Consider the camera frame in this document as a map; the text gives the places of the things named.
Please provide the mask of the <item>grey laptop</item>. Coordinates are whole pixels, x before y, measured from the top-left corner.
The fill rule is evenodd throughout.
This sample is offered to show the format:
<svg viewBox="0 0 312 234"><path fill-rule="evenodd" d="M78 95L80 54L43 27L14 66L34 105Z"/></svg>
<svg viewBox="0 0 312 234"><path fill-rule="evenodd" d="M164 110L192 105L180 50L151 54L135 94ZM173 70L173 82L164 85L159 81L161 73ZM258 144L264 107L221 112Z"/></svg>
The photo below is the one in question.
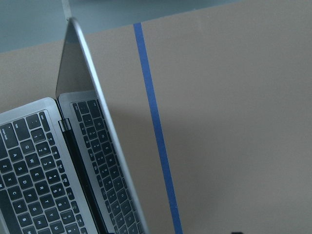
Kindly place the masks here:
<svg viewBox="0 0 312 234"><path fill-rule="evenodd" d="M5 234L149 232L75 18L55 98L0 115L0 226Z"/></svg>

